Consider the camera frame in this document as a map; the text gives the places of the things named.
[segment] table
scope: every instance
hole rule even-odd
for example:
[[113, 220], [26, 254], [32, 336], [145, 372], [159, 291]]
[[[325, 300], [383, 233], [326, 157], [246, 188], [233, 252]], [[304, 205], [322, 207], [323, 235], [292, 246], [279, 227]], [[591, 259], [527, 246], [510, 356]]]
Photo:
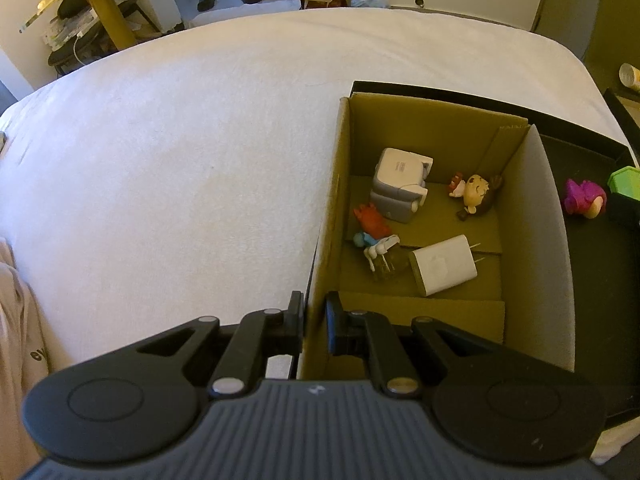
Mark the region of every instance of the table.
[[[24, 32], [42, 13], [49, 8], [51, 4], [59, 0], [51, 0], [42, 9], [39, 9], [30, 19], [20, 28], [20, 32]], [[104, 25], [107, 34], [113, 41], [118, 50], [125, 50], [130, 46], [138, 44], [133, 32], [127, 26], [122, 13], [118, 9], [114, 0], [88, 0], [93, 7], [98, 19]]]

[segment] gray ridged panel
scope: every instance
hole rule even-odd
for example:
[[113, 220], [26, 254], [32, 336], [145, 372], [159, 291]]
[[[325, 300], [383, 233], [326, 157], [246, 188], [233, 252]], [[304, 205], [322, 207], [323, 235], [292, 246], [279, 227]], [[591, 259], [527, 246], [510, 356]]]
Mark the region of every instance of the gray ridged panel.
[[267, 380], [249, 397], [215, 402], [196, 430], [161, 456], [104, 471], [44, 460], [25, 478], [602, 480], [604, 476], [587, 460], [539, 470], [484, 462], [440, 436], [420, 404], [388, 399], [368, 381]]

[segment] green container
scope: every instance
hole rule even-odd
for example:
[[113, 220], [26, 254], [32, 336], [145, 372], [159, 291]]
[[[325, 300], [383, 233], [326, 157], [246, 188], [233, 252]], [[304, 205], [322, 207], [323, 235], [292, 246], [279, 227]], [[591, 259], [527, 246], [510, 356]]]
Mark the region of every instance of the green container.
[[640, 201], [640, 170], [627, 166], [614, 171], [607, 182], [613, 193], [620, 193]]

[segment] white cable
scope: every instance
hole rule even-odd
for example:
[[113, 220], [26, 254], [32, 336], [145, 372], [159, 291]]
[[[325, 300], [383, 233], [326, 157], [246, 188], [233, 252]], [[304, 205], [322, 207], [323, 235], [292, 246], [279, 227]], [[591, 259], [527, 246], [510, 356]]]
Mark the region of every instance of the white cable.
[[76, 56], [76, 59], [78, 60], [78, 63], [80, 63], [82, 66], [86, 66], [85, 63], [80, 61], [80, 58], [78, 57], [78, 54], [76, 53], [76, 43], [78, 42], [79, 39], [80, 39], [80, 36], [76, 36], [76, 40], [74, 41], [74, 56]]

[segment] white cup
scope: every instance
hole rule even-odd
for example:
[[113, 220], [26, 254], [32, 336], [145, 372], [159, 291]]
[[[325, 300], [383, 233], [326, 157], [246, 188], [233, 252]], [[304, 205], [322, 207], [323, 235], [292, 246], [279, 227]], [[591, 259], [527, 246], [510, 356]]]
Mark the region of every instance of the white cup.
[[627, 88], [640, 92], [640, 70], [629, 63], [623, 63], [618, 72], [620, 82]]

